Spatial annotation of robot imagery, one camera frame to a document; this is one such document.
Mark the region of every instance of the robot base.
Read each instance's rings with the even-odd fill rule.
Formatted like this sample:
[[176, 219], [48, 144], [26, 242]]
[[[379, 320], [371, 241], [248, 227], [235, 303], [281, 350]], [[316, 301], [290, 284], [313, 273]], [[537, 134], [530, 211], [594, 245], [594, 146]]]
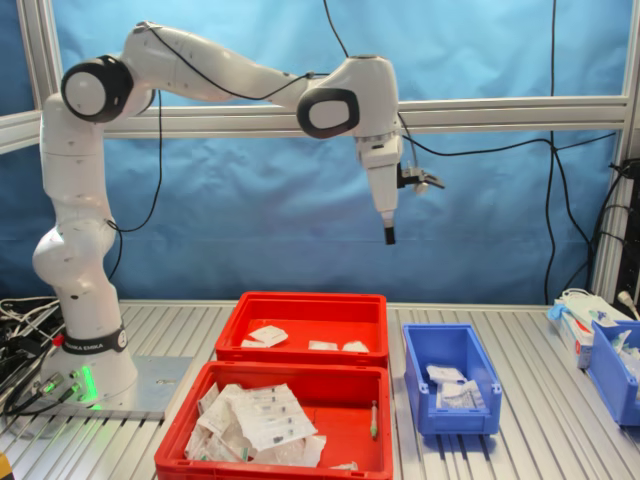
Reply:
[[[92, 406], [86, 404], [63, 404], [42, 415], [68, 415], [76, 417], [110, 417], [130, 419], [161, 420], [172, 405], [173, 397], [191, 365], [192, 357], [151, 357], [133, 356], [138, 377], [125, 391], [98, 401]], [[37, 402], [29, 410], [46, 406]]]

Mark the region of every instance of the red plastic bin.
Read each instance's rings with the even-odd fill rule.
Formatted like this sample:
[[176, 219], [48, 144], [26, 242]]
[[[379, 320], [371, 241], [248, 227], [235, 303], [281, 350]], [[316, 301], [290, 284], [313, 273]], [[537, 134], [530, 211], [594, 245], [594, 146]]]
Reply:
[[[386, 299], [381, 295], [247, 292], [216, 343], [218, 360], [322, 365], [387, 366]], [[273, 325], [289, 338], [271, 348], [241, 347], [248, 334]], [[309, 340], [340, 351], [309, 350]], [[369, 353], [343, 352], [360, 340]]]
[[[210, 362], [204, 365], [155, 455], [159, 480], [319, 480], [393, 478], [389, 380], [377, 367], [341, 367]], [[245, 388], [286, 383], [318, 429], [327, 436], [317, 468], [201, 462], [184, 458], [198, 419], [197, 401], [213, 385]], [[371, 438], [371, 405], [376, 400], [378, 436]], [[329, 467], [355, 461], [360, 470]]]

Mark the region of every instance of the blue backdrop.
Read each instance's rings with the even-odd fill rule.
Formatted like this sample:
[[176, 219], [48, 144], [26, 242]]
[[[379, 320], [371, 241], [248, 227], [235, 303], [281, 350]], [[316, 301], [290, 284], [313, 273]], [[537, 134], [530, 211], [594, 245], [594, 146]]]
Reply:
[[[54, 1], [65, 68], [119, 51], [143, 19], [194, 31], [296, 73], [330, 71], [342, 61], [320, 0], [159, 3]], [[375, 52], [394, 63], [402, 100], [549, 92], [550, 1], [329, 3], [351, 54]], [[621, 92], [630, 3], [559, 2], [557, 95]], [[15, 15], [15, 5], [3, 2], [0, 18], [11, 9]], [[1, 30], [3, 51], [21, 48], [17, 23], [12, 28]], [[9, 60], [24, 63], [19, 55]], [[15, 71], [11, 82], [0, 82], [28, 85], [26, 70]], [[3, 104], [28, 97], [0, 87]], [[197, 103], [164, 98], [170, 105]], [[556, 141], [563, 146], [605, 133], [559, 132]], [[417, 139], [436, 150], [460, 151], [540, 136], [548, 132]], [[613, 145], [608, 138], [561, 152], [574, 216], [586, 232], [605, 195]], [[106, 141], [111, 206], [123, 228], [147, 215], [157, 155], [157, 140]], [[394, 247], [383, 244], [350, 138], [165, 140], [164, 160], [156, 212], [144, 229], [125, 238], [114, 277], [123, 298], [237, 298], [264, 289], [375, 292], [395, 301], [543, 299], [550, 254], [544, 218], [549, 150], [543, 144], [468, 157], [421, 154], [421, 165], [447, 189], [423, 197], [401, 192]], [[557, 169], [556, 180], [554, 293], [585, 258], [564, 210]], [[0, 158], [0, 205], [0, 296], [49, 291], [30, 262], [54, 222], [36, 147]], [[107, 270], [114, 253], [107, 256]]]

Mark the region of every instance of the green light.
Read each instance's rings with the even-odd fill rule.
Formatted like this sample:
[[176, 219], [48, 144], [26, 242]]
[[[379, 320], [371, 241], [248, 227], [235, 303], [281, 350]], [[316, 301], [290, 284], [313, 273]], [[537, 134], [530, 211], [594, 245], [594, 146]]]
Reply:
[[91, 370], [89, 369], [89, 367], [82, 367], [82, 374], [84, 375], [84, 383], [87, 386], [87, 395], [84, 400], [87, 402], [92, 402], [93, 400], [98, 398], [96, 383], [93, 381], [93, 376], [91, 375]]

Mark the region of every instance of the black cable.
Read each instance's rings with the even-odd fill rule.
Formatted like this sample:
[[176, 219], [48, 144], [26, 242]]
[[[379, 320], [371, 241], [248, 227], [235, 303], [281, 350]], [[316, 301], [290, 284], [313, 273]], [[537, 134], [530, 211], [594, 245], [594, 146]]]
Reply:
[[529, 145], [531, 143], [546, 143], [547, 145], [551, 145], [551, 142], [549, 140], [547, 140], [546, 138], [534, 138], [532, 140], [527, 140], [526, 142], [520, 142], [520, 143], [514, 143], [512, 145], [507, 145], [504, 147], [497, 147], [497, 148], [488, 148], [485, 150], [467, 150], [464, 152], [438, 152], [436, 150], [432, 150], [431, 148], [425, 147], [424, 145], [422, 145], [420, 142], [418, 142], [417, 140], [414, 140], [411, 137], [408, 137], [407, 135], [403, 135], [402, 138], [409, 140], [411, 143], [415, 144], [416, 147], [423, 149], [425, 152], [429, 152], [433, 155], [437, 155], [439, 157], [462, 157], [465, 155], [479, 155], [479, 154], [484, 154], [484, 153], [496, 153], [496, 152], [503, 152], [505, 150], [511, 150], [512, 148], [517, 148], [517, 147], [522, 147], [524, 145]]
[[593, 142], [597, 142], [598, 140], [603, 140], [605, 138], [613, 137], [614, 135], [616, 135], [616, 133], [617, 132], [608, 133], [606, 135], [602, 135], [601, 137], [592, 138], [591, 140], [585, 140], [584, 142], [574, 143], [572, 145], [567, 145], [566, 147], [560, 147], [560, 148], [557, 148], [556, 150], [560, 151], [560, 150], [566, 150], [568, 148], [579, 147], [581, 145], [587, 145], [588, 143], [593, 143]]
[[165, 42], [160, 35], [158, 35], [158, 33], [155, 31], [155, 28], [150, 28], [149, 31], [160, 41], [160, 43], [162, 43], [165, 47], [167, 47], [171, 52], [173, 52], [173, 54], [178, 57], [180, 60], [182, 60], [184, 62], [184, 64], [189, 67], [191, 70], [193, 70], [195, 73], [197, 73], [203, 80], [205, 80], [206, 82], [210, 83], [211, 85], [213, 85], [214, 87], [222, 90], [225, 93], [228, 93], [229, 95], [233, 95], [234, 97], [238, 97], [238, 98], [244, 98], [245, 100], [266, 100], [267, 98], [275, 95], [276, 93], [284, 90], [285, 88], [287, 88], [289, 85], [292, 85], [302, 79], [309, 79], [309, 78], [313, 78], [315, 76], [315, 74], [313, 72], [308, 72], [300, 77], [296, 77], [293, 80], [285, 83], [284, 85], [282, 85], [281, 87], [275, 89], [273, 92], [267, 93], [266, 95], [263, 95], [262, 97], [249, 97], [247, 95], [242, 95], [240, 93], [235, 93], [232, 92], [231, 90], [228, 90], [226, 88], [224, 88], [222, 85], [217, 84], [216, 82], [214, 82], [213, 80], [211, 80], [209, 77], [207, 77], [204, 73], [202, 73], [200, 70], [198, 70], [195, 66], [193, 66], [191, 63], [189, 63], [189, 61], [184, 58], [182, 55], [180, 55], [180, 53], [175, 50], [171, 45], [169, 45], [167, 42]]
[[618, 240], [620, 243], [622, 243], [622, 245], [625, 244], [625, 241], [623, 238], [618, 237], [617, 235], [614, 235], [613, 233], [609, 233], [609, 232], [600, 232], [600, 235], [606, 235], [607, 237], [611, 237], [611, 238], [615, 238], [616, 240]]
[[13, 416], [15, 417], [25, 417], [28, 415], [39, 415], [41, 413], [46, 412], [47, 410], [51, 410], [54, 407], [59, 407], [60, 404], [62, 404], [62, 402], [60, 400], [58, 400], [56, 403], [52, 403], [51, 405], [47, 405], [46, 407], [43, 407], [39, 410], [34, 410], [32, 412], [19, 412], [19, 413], [14, 413]]
[[624, 208], [627, 212], [631, 212], [631, 207], [627, 207], [626, 205], [621, 205], [619, 203], [615, 203], [613, 205], [607, 205], [604, 208], [604, 211], [606, 212], [607, 210], [609, 210], [611, 208]]
[[[553, 9], [551, 13], [551, 88], [549, 96], [553, 97], [556, 93], [556, 0], [553, 0]], [[553, 266], [553, 259], [556, 256], [556, 242], [553, 238], [553, 230], [551, 228], [551, 219], [549, 214], [549, 204], [551, 199], [551, 185], [553, 182], [553, 164], [554, 164], [554, 152], [556, 149], [555, 145], [555, 135], [553, 130], [549, 132], [549, 147], [551, 151], [549, 154], [551, 155], [551, 167], [549, 169], [549, 182], [547, 183], [547, 198], [544, 206], [544, 215], [547, 221], [547, 230], [549, 231], [549, 240], [551, 241], [551, 255], [549, 256], [549, 263], [547, 264], [547, 271], [544, 275], [544, 303], [545, 305], [549, 305], [549, 277], [551, 275], [551, 267]]]
[[27, 387], [27, 385], [40, 372], [42, 364], [44, 363], [45, 358], [47, 358], [47, 353], [48, 352], [49, 352], [49, 349], [45, 348], [42, 351], [42, 353], [40, 354], [40, 357], [39, 357], [39, 360], [38, 360], [38, 364], [36, 365], [36, 367], [33, 370], [31, 370], [31, 372], [29, 372], [20, 381], [20, 383], [18, 383], [18, 385], [16, 385], [13, 388], [12, 392], [7, 397], [7, 400], [5, 401], [4, 406], [2, 408], [2, 413], [5, 416], [16, 415], [16, 414], [22, 412], [25, 408], [27, 408], [28, 406], [32, 405], [36, 400], [38, 400], [42, 396], [42, 394], [40, 392], [38, 392], [37, 394], [35, 394], [32, 397], [30, 397], [28, 400], [26, 400], [22, 404], [16, 406], [15, 408], [13, 407], [14, 404], [18, 401], [18, 399], [22, 395], [22, 392]]
[[120, 260], [122, 260], [122, 242], [124, 241], [124, 238], [122, 237], [122, 231], [120, 229], [116, 230], [116, 232], [118, 232], [118, 258], [116, 259], [116, 263], [113, 266], [113, 269], [111, 270], [111, 273], [109, 274], [109, 280], [111, 280], [113, 278], [113, 276], [116, 273], [116, 270], [118, 269], [118, 266], [120, 265]]
[[122, 259], [122, 244], [124, 241], [123, 233], [135, 232], [136, 230], [140, 230], [144, 227], [147, 222], [151, 219], [153, 212], [156, 209], [156, 204], [158, 203], [158, 195], [160, 194], [160, 187], [162, 186], [162, 92], [158, 90], [158, 186], [156, 187], [156, 192], [153, 195], [153, 202], [151, 202], [151, 209], [149, 210], [149, 214], [147, 218], [135, 228], [123, 229], [118, 227], [113, 220], [107, 220], [107, 225], [113, 228], [120, 237], [120, 245], [118, 247], [118, 258], [116, 260], [115, 265], [113, 266], [113, 270], [111, 270], [111, 274], [109, 275], [109, 280], [113, 277], [120, 265], [120, 260]]
[[342, 40], [340, 40], [340, 35], [338, 35], [338, 32], [336, 31], [336, 27], [333, 26], [333, 21], [331, 20], [331, 14], [329, 13], [329, 5], [327, 5], [327, 0], [323, 0], [323, 1], [324, 1], [324, 10], [325, 10], [325, 12], [327, 12], [327, 20], [329, 20], [329, 25], [331, 26], [331, 30], [333, 30], [333, 34], [336, 36], [336, 40], [338, 40], [338, 43], [342, 47], [342, 51], [344, 52], [344, 56], [349, 58], [349, 54], [347, 53], [347, 49], [344, 47], [344, 43], [342, 43]]
[[571, 285], [571, 282], [573, 282], [575, 280], [575, 278], [580, 275], [580, 272], [582, 272], [582, 270], [585, 269], [585, 267], [587, 266], [587, 264], [589, 263], [589, 261], [585, 261], [582, 265], [580, 265], [580, 267], [578, 268], [578, 270], [576, 270], [576, 272], [571, 275], [571, 278], [569, 279], [569, 281], [567, 283], [564, 284], [564, 287], [562, 287], [562, 291], [564, 292], [567, 288], [569, 288], [569, 285]]
[[25, 359], [21, 365], [19, 365], [11, 375], [4, 379], [2, 384], [0, 384], [0, 395], [2, 395], [8, 388], [11, 388], [13, 383], [20, 377], [24, 368], [28, 368], [35, 361], [34, 358]]
[[402, 118], [402, 115], [400, 115], [400, 112], [398, 112], [398, 118], [400, 119], [400, 122], [402, 123], [402, 127], [404, 128], [404, 131], [407, 132], [407, 137], [409, 139], [411, 139], [410, 145], [411, 145], [411, 153], [413, 154], [413, 166], [414, 167], [418, 167], [418, 155], [416, 154], [416, 145], [413, 142], [413, 137], [411, 136], [411, 132], [409, 131], [409, 128], [407, 127], [407, 123], [404, 121], [404, 118]]
[[[571, 223], [573, 224], [573, 226], [575, 227], [576, 230], [578, 230], [578, 232], [580, 233], [580, 236], [583, 238], [584, 242], [587, 245], [587, 271], [588, 271], [588, 275], [587, 277], [591, 276], [591, 268], [592, 268], [592, 264], [593, 264], [593, 257], [594, 257], [594, 251], [592, 249], [592, 245], [591, 245], [591, 241], [589, 240], [589, 238], [587, 237], [587, 235], [584, 233], [584, 231], [582, 231], [582, 229], [580, 228], [580, 226], [578, 225], [578, 222], [576, 222], [576, 219], [573, 218], [573, 214], [571, 212], [571, 202], [569, 200], [569, 187], [567, 186], [567, 178], [564, 175], [564, 168], [562, 167], [562, 162], [560, 161], [560, 155], [558, 155], [558, 151], [557, 150], [553, 150], [552, 151], [553, 156], [556, 158], [556, 162], [558, 163], [558, 169], [560, 170], [560, 176], [562, 178], [562, 188], [564, 190], [564, 201], [565, 201], [565, 207], [567, 210], [567, 215], [569, 216], [569, 219], [571, 220]], [[588, 288], [588, 280], [587, 280], [587, 284], [585, 285], [585, 289]]]
[[549, 204], [551, 200], [551, 184], [553, 183], [553, 165], [554, 165], [553, 154], [551, 154], [551, 162], [549, 166], [549, 181], [547, 183], [547, 197], [545, 201], [544, 207], [544, 215], [547, 221], [547, 231], [549, 232], [549, 240], [551, 240], [551, 256], [549, 257], [549, 263], [547, 264], [547, 271], [544, 275], [544, 303], [545, 305], [549, 305], [549, 275], [551, 273], [551, 266], [553, 265], [553, 259], [556, 256], [556, 241], [553, 237], [553, 229], [551, 228], [551, 218], [549, 215]]

